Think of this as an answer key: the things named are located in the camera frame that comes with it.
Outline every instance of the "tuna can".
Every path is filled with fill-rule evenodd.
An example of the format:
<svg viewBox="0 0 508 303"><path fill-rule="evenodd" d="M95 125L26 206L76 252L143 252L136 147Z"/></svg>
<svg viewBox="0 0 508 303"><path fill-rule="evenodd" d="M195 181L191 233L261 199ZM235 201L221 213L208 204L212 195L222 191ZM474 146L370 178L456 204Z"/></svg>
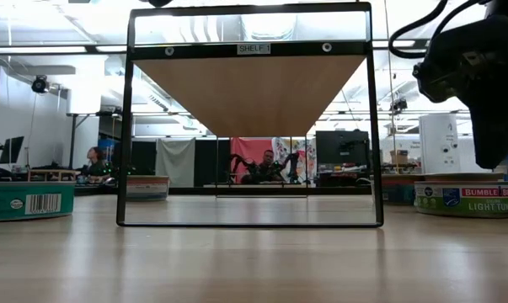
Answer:
<svg viewBox="0 0 508 303"><path fill-rule="evenodd" d="M382 175L382 202L388 205L414 204L414 182L423 181L420 175Z"/></svg>
<svg viewBox="0 0 508 303"><path fill-rule="evenodd" d="M472 218L508 218L508 182L417 182L418 212Z"/></svg>

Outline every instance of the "cardboard box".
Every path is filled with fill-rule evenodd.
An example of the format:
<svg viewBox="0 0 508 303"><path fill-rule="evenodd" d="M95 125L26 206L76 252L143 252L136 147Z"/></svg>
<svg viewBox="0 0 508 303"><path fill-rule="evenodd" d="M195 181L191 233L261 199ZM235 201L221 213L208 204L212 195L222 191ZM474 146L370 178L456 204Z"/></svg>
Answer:
<svg viewBox="0 0 508 303"><path fill-rule="evenodd" d="M398 164L409 164L409 151L397 150L396 152L390 151L392 164L396 164L396 160L398 160Z"/></svg>
<svg viewBox="0 0 508 303"><path fill-rule="evenodd" d="M126 199L129 201L164 201L168 193L167 176L128 176Z"/></svg>

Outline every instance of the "ceiling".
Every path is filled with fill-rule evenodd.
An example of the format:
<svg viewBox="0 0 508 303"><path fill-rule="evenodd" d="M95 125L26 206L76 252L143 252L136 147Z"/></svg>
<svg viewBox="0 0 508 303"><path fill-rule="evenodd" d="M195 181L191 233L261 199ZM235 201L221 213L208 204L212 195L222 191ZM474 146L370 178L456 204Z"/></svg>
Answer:
<svg viewBox="0 0 508 303"><path fill-rule="evenodd" d="M126 42L126 26L129 12L133 8L147 8L147 3L137 0L98 0L91 4L66 4L59 1L1 0L0 1L0 46L5 45L124 45ZM374 39L386 40L388 34L396 29L428 14L438 1L436 0L371 0L373 7ZM444 15L452 11L463 0L452 0ZM217 5L246 3L240 0L175 0L174 6ZM388 12L388 30L386 12ZM485 13L483 6L474 6L460 13L447 28L457 27L480 20ZM241 18L240 16L221 16L216 18L151 18L136 22L136 42L174 43L174 42L218 42L235 40L264 39L266 35L283 40L359 40L364 39L365 21L360 13L329 13L304 14L290 18L289 16L254 16L257 18ZM413 30L404 35L402 40L428 39L441 18L431 24ZM73 66L77 68L90 64L92 56L23 56L14 57L14 62L27 66ZM408 112L396 118L401 125L414 125L417 118L427 111L465 109L456 99L443 104L432 104L417 91L416 81L411 76L413 65L417 61L404 60L389 56L386 50L376 50L375 78L377 107L383 111L390 110L393 98L405 98ZM119 105L122 103L121 78L124 73L124 57L109 55L105 60L108 77L115 77L102 92L103 104ZM149 91L157 97L168 99L167 94L155 86L150 79L140 78ZM55 75L53 81L68 86L76 81L73 75ZM318 128L369 128L369 98L366 79L366 63L364 62L353 77L342 88L334 101L327 108L317 123ZM176 111L184 111L180 104L169 100ZM162 112L161 107L151 102L140 111ZM392 117L381 114L381 126L389 123ZM173 123L169 117L156 117L151 123Z"/></svg>

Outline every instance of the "man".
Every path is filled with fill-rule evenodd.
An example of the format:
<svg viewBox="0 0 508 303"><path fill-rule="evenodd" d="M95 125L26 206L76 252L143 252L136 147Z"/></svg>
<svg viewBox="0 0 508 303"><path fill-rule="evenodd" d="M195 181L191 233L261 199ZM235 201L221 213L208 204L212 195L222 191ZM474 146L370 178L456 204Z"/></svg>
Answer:
<svg viewBox="0 0 508 303"><path fill-rule="evenodd" d="M266 150L263 153L263 162L258 165L258 173L255 176L246 175L242 178L242 184L257 184L261 182L282 182L284 179L275 171L273 166L274 152Z"/></svg>
<svg viewBox="0 0 508 303"><path fill-rule="evenodd" d="M90 183L100 183L110 177L110 172L105 165L104 153L99 147L89 148L87 159L90 166L85 173L89 176Z"/></svg>

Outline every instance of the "black cable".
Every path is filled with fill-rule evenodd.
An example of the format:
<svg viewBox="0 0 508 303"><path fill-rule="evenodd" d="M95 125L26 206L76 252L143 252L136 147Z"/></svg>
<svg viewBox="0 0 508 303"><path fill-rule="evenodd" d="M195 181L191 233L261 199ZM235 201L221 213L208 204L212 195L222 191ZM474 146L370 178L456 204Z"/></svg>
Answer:
<svg viewBox="0 0 508 303"><path fill-rule="evenodd" d="M447 24L454 18L456 15L461 13L462 11L466 10L467 8L472 7L474 4L483 3L484 0L468 0L462 5L455 8L453 11L451 11L440 23L437 25L436 31L433 33L431 38L437 37L442 30L447 26Z"/></svg>
<svg viewBox="0 0 508 303"><path fill-rule="evenodd" d="M398 56L400 58L404 59L420 59L425 57L425 51L424 52L407 52L398 50L394 47L394 41L399 38L401 35L406 34L410 32L413 29L417 29L420 26L426 25L429 22L433 21L435 18L439 17L443 10L445 10L445 7L448 4L448 0L441 0L439 4L437 4L436 8L431 11L431 13L428 13L426 16L424 16L422 19L419 19L417 21L414 21L411 24L405 25L403 28L398 29L390 36L390 39L388 40L388 49L391 53L393 53L395 56Z"/></svg>

